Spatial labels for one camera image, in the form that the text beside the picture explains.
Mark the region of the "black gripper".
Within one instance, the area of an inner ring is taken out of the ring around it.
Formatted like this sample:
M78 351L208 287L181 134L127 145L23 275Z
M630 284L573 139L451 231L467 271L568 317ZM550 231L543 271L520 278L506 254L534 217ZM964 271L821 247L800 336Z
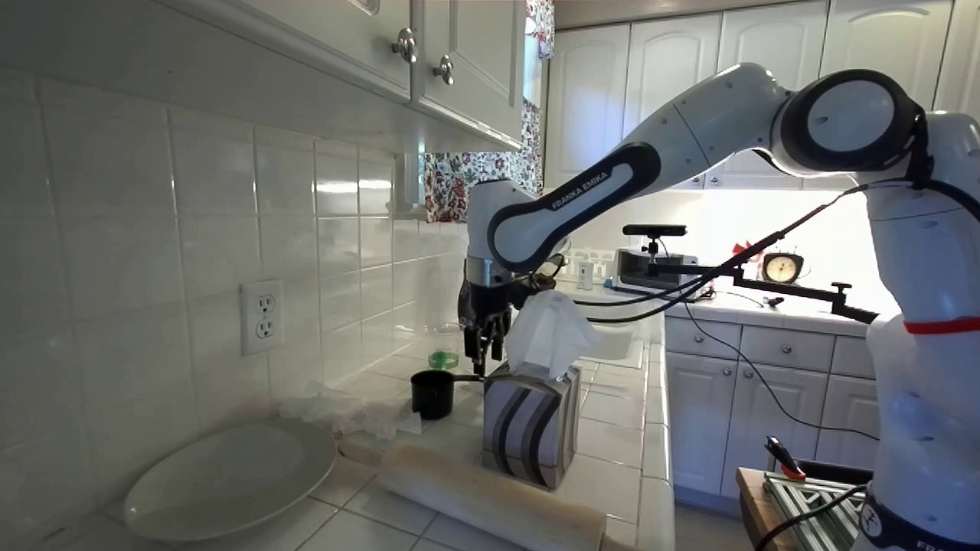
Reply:
M471 361L471 373L484 378L487 372L487 347L490 339L490 360L503 361L503 343L510 321L510 305L503 287L484 287L467 282L455 298L455 319L467 331L467 360Z

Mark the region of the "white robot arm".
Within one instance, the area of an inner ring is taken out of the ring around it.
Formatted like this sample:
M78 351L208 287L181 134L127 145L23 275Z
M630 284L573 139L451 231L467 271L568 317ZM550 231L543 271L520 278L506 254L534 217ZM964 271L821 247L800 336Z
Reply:
M853 551L980 551L980 157L977 124L918 106L880 70L803 88L745 62L651 111L602 158L534 198L468 196L455 317L467 355L503 351L535 271L602 213L685 183L734 153L868 198L880 278L898 302L868 325L880 449Z

